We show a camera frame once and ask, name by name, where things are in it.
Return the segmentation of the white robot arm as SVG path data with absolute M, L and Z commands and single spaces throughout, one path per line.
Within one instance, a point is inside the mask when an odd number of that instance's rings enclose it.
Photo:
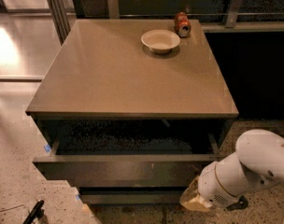
M 248 207 L 247 192 L 284 183 L 284 138 L 262 129 L 242 133 L 235 152 L 213 161 L 194 178 L 179 203 L 188 210 L 233 211 Z

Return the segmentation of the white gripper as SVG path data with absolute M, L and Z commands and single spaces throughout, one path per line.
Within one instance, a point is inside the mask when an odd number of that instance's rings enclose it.
M 217 162 L 213 161 L 194 178 L 179 198 L 179 203 L 190 211 L 209 212 L 210 208 L 226 208 L 229 211 L 245 209 L 249 202 L 243 195 L 229 194 L 218 180 Z

